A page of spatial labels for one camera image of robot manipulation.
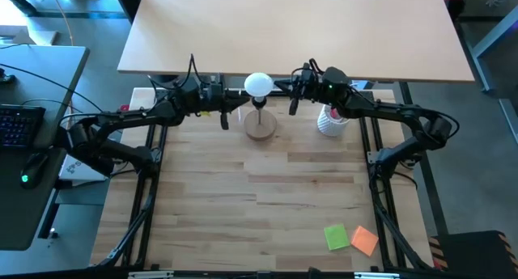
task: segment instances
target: orange object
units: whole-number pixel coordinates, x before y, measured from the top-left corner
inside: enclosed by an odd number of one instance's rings
[[[376,244],[378,243],[378,236],[372,232],[366,230],[362,226],[358,226],[353,234],[353,239],[350,242],[351,245],[365,253],[367,256],[371,256]]]

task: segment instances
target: white ball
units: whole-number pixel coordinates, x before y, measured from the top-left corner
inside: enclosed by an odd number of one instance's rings
[[[252,97],[263,97],[274,89],[274,80],[265,73],[253,73],[244,80],[244,89]]]

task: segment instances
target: wood grain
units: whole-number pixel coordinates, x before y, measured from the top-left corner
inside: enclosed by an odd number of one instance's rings
[[[142,0],[118,70],[474,82],[444,0]]]
[[[374,93],[393,101],[391,91]],[[152,89],[136,88],[130,106],[150,106],[152,100]],[[353,247],[330,252],[324,237],[325,227],[339,223],[349,234],[358,225],[376,233],[358,121],[352,120],[342,137],[326,137],[316,128],[320,105],[302,102],[297,116],[288,116],[288,103],[269,99],[266,107],[278,129],[265,142],[251,141],[244,132],[242,118],[251,104],[229,116],[228,131],[221,130],[217,114],[190,117],[169,129],[146,266],[199,271],[381,266],[379,247],[372,257]],[[380,128],[385,145],[403,140],[398,123],[381,120]],[[145,138],[146,128],[127,129],[122,141],[137,146]],[[399,176],[392,184],[401,231],[431,264],[415,187]],[[135,187],[134,174],[111,181],[93,264],[125,233]]]

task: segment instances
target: black keyboard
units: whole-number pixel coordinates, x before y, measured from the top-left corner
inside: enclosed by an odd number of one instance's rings
[[[0,148],[32,146],[45,108],[0,104]]]

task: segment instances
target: metal clamp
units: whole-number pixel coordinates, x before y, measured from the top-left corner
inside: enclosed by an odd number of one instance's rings
[[[368,151],[367,152],[367,161],[370,164],[375,164],[376,160],[378,159],[378,152],[377,151]]]

